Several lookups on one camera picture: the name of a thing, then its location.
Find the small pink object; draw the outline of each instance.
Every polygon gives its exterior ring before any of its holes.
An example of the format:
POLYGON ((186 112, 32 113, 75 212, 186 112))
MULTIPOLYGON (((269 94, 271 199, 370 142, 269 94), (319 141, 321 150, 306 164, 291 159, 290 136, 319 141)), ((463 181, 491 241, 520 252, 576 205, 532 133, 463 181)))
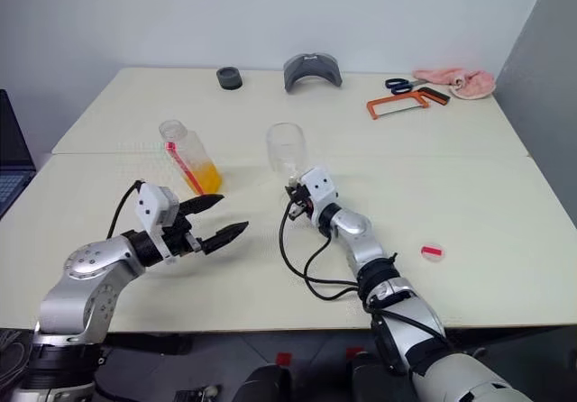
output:
POLYGON ((421 247, 421 255, 423 255, 423 258, 426 260, 438 262, 444 258, 444 250, 438 244, 429 243, 421 247))
POLYGON ((467 100, 483 98, 495 91, 495 78, 489 72, 482 70, 415 70, 413 76, 432 84, 448 85, 455 96, 467 100))

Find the gray wall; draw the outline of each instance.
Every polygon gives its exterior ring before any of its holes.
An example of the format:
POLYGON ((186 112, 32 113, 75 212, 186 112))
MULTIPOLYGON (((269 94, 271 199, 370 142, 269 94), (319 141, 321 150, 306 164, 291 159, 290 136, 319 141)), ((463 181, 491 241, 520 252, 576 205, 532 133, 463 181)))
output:
POLYGON ((279 69, 324 50, 346 71, 499 73, 535 1, 0 0, 0 87, 37 160, 127 65, 279 69))
POLYGON ((577 0, 537 0, 496 97, 577 225, 577 0))

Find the laptop keyboard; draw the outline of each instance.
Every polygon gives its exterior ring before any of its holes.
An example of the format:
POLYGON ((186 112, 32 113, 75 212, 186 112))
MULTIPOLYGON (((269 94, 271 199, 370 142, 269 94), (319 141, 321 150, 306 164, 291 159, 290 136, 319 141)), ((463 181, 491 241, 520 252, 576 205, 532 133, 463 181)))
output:
POLYGON ((23 174, 0 175, 0 203, 3 203, 10 197, 23 178, 23 174))

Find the robotic arm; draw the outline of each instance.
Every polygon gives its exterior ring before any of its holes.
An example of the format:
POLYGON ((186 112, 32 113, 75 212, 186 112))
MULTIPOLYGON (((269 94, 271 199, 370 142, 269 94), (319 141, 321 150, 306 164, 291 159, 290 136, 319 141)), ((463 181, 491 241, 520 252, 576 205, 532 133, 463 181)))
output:
POLYGON ((197 238, 186 216, 210 208, 222 195, 179 203, 166 187, 138 184, 136 213, 145 230, 90 243, 66 259, 62 277, 41 303, 29 365, 13 402, 89 402, 102 364, 100 344, 124 287, 163 260, 216 251, 248 225, 231 224, 211 238, 197 238))
POLYGON ((306 214, 320 233, 333 235, 346 249, 380 357, 391 372, 410 375, 420 400, 529 401, 482 363, 455 351, 435 311, 400 276, 395 257, 375 238, 371 221, 337 204, 324 169, 311 169, 287 191, 293 203, 290 219, 306 214))

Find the laptop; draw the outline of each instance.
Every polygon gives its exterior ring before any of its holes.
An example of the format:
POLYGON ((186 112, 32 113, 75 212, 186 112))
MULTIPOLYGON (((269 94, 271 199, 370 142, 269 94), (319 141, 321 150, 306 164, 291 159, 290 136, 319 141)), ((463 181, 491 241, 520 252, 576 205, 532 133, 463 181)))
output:
POLYGON ((36 168, 8 95, 0 89, 0 218, 32 181, 36 168))

